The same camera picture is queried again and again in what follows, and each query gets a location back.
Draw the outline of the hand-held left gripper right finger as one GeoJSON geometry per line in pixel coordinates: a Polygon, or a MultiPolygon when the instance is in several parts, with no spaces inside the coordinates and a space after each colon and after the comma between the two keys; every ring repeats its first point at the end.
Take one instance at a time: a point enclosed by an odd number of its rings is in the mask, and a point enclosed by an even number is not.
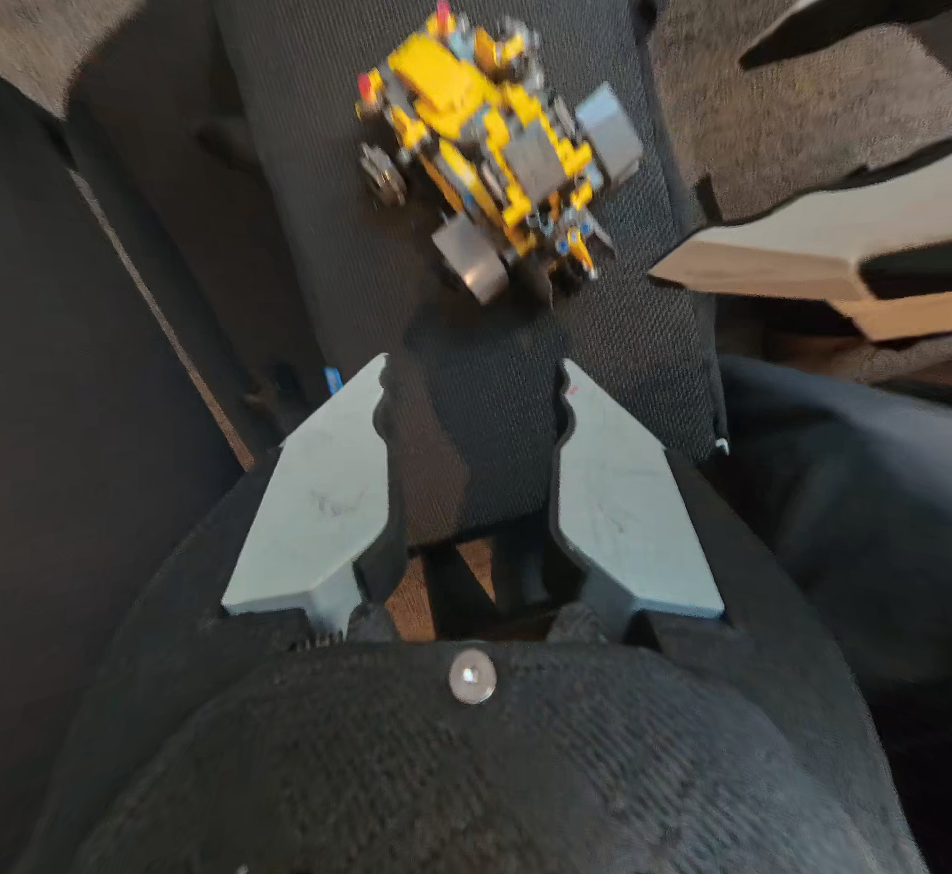
{"type": "Polygon", "coordinates": [[[566,423],[550,526],[578,572],[572,600],[607,630],[629,630],[645,611],[721,620],[724,601],[665,444],[568,358],[557,395],[566,423]]]}

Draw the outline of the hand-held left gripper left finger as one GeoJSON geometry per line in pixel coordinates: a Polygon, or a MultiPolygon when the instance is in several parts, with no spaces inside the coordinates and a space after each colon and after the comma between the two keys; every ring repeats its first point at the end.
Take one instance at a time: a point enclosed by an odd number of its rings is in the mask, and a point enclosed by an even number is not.
{"type": "Polygon", "coordinates": [[[388,355],[371,359],[283,442],[221,597],[229,616],[302,610],[346,635],[408,564],[388,444],[388,355]]]}

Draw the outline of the yellow toy brick vehicle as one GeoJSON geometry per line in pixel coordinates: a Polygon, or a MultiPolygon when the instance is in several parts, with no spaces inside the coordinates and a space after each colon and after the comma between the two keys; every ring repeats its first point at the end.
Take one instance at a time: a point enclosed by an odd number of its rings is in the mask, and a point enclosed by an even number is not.
{"type": "Polygon", "coordinates": [[[644,155],[610,83],[570,108],[529,25],[505,17],[490,31],[440,0],[358,89],[357,117],[392,145],[360,144],[368,189],[391,208],[417,193],[441,201],[435,258],[480,305],[518,284],[553,309],[598,278],[595,253],[615,247],[591,207],[644,155]]]}

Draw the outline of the black mesh office chair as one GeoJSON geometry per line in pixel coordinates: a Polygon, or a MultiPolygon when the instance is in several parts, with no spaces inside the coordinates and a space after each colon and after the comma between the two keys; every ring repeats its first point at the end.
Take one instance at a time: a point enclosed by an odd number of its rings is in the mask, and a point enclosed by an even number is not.
{"type": "Polygon", "coordinates": [[[537,28],[565,98],[611,83],[645,145],[596,212],[617,258],[555,309],[517,291],[482,309],[431,260],[432,204],[387,211],[361,182],[357,74],[436,0],[146,0],[68,98],[81,173],[183,340],[203,309],[263,389],[280,369],[311,401],[322,366],[389,355],[411,546],[541,508],[565,357],[691,460],[723,433],[710,318],[648,278],[691,208],[640,0],[449,1],[537,28]]]}

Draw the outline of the person's dark trousers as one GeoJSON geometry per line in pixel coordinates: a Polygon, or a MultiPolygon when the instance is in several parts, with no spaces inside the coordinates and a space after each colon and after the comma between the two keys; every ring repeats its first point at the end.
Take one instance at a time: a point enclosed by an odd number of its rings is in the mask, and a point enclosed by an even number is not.
{"type": "Polygon", "coordinates": [[[950,390],[728,356],[721,487],[837,640],[931,872],[950,872],[950,390]]]}

